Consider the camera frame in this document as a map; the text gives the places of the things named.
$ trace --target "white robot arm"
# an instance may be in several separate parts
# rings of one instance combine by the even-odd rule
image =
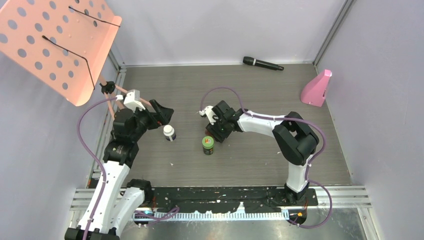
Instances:
[[[128,175],[139,151],[137,141],[147,130],[157,129],[170,122],[174,110],[166,108],[154,99],[150,104],[155,112],[147,110],[139,102],[139,91],[130,90],[123,101],[127,108],[115,114],[112,140],[104,150],[104,172],[96,186],[91,202],[77,228],[68,228],[65,240],[82,240],[87,228],[87,239],[119,240],[125,225],[134,210],[153,198],[151,183],[147,180],[132,179],[126,185],[122,199],[116,202],[124,179]]]
[[[200,115],[209,120],[206,130],[222,143],[231,132],[254,132],[275,138],[282,155],[288,160],[286,195],[288,201],[302,197],[309,186],[306,180],[308,162],[319,143],[318,136],[305,123],[281,120],[284,117],[302,119],[296,112],[288,115],[265,115],[242,109],[235,111],[225,101],[207,106]]]

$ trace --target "metal plate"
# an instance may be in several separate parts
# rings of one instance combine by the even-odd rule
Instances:
[[[328,209],[308,209],[305,225],[320,223]],[[302,229],[285,220],[166,221],[139,228],[129,222],[121,240],[365,240],[356,209],[334,209],[321,227]]]

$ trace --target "light purple wall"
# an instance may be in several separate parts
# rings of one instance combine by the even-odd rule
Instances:
[[[110,60],[102,74],[115,80]],[[0,90],[0,239],[64,239],[75,189],[85,187],[93,165],[78,141],[77,121],[104,96],[97,87],[76,107],[1,52]],[[94,108],[81,125],[91,149],[106,112],[106,104]]]
[[[318,69],[357,184],[388,240],[424,235],[424,1],[356,1]]]
[[[106,0],[127,65],[312,62],[344,0]]]

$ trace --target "white bracket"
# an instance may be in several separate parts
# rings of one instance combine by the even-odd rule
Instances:
[[[209,120],[209,123],[214,125],[217,116],[215,115],[214,111],[212,111],[213,106],[207,106],[203,110],[199,111],[200,116],[204,117],[206,115],[207,119]]]
[[[136,89],[129,90],[126,93],[123,104],[125,107],[131,109],[132,111],[135,111],[137,108],[139,108],[140,111],[146,109],[145,106],[143,106],[143,104],[140,102],[140,91]]]

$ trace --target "pink object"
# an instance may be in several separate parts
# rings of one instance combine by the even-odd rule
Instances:
[[[8,0],[0,9],[0,51],[76,106],[92,95],[121,24],[105,0]],[[48,39],[71,52],[53,45]]]
[[[310,81],[300,94],[302,103],[321,107],[326,99],[327,85],[329,84],[332,72],[325,69],[312,81]]]

